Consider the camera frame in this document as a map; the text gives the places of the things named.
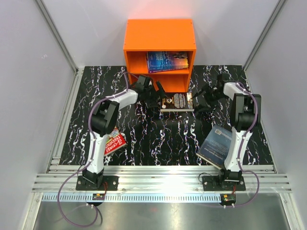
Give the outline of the black book with white text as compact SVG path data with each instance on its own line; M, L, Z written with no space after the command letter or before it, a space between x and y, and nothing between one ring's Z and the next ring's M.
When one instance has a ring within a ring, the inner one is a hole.
M191 92L168 92L161 99L161 112L193 112L193 96Z

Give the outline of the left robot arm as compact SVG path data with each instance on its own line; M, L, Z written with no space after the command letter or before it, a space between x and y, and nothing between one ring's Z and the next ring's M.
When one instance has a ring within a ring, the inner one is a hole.
M99 190L104 181L104 155L106 142L109 134L115 129L118 113L122 108L144 101L150 108L157 107L157 102L165 96L159 81L156 82L158 89L154 88L152 78L140 75L137 81L129 85L126 81L126 89L107 96L96 98L88 118L90 133L90 147L88 160L82 169L82 175L78 177L77 185L83 185L87 189Z

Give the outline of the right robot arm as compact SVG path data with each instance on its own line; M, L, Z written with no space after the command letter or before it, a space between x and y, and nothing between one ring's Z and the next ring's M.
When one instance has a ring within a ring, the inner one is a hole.
M212 112L220 99L232 100L231 130L213 125L196 153L219 169L217 176L209 174L202 177L203 189L244 191L242 163L253 130L260 124L261 95L252 94L243 88L242 83L226 80L225 74L219 74L215 86L203 86L193 98L200 102L194 109L195 115L200 116Z

